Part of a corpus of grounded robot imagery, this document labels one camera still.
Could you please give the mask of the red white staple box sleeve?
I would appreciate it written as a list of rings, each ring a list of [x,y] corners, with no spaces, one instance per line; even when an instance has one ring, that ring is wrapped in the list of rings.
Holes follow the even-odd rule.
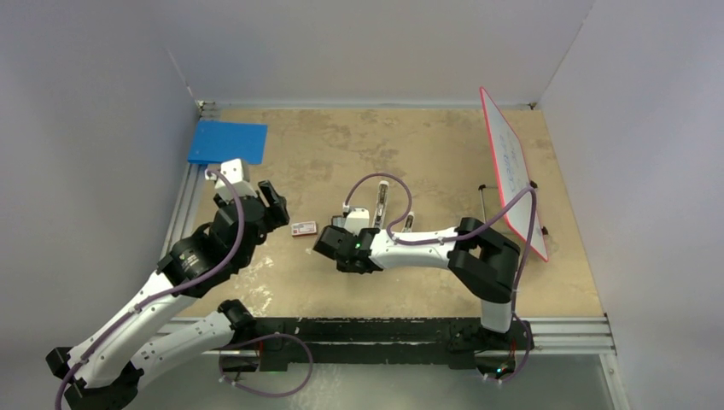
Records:
[[[315,221],[295,222],[290,229],[292,237],[308,237],[318,234],[318,224]]]

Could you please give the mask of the small white staple remover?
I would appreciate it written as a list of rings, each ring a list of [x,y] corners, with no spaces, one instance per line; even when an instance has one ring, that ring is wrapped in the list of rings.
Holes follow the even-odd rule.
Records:
[[[412,232],[412,228],[415,222],[415,213],[411,211],[405,218],[404,225],[401,229],[402,232]]]

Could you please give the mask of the white stapler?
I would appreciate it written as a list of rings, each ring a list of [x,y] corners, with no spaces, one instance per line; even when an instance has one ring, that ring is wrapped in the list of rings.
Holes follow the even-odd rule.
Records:
[[[389,182],[387,180],[380,181],[377,186],[377,201],[372,222],[374,228],[382,229],[384,227],[388,205],[388,192]]]

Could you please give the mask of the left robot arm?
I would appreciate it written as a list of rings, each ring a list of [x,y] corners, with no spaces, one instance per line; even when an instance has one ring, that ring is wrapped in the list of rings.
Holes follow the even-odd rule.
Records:
[[[230,345],[245,349],[256,320],[239,300],[161,338],[156,332],[212,288],[247,267],[267,236],[289,224],[287,200],[264,180],[217,182],[213,220],[178,240],[137,294],[92,336],[46,355],[61,380],[56,409],[122,409],[152,380],[191,357]]]

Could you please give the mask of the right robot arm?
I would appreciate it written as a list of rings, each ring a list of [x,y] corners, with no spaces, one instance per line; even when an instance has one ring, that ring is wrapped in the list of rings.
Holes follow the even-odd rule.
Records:
[[[328,225],[312,249],[333,260],[339,272],[448,270],[481,302],[481,340],[498,348],[512,337],[514,299],[526,253],[488,223],[465,217],[445,230],[388,232],[369,227],[357,233]]]

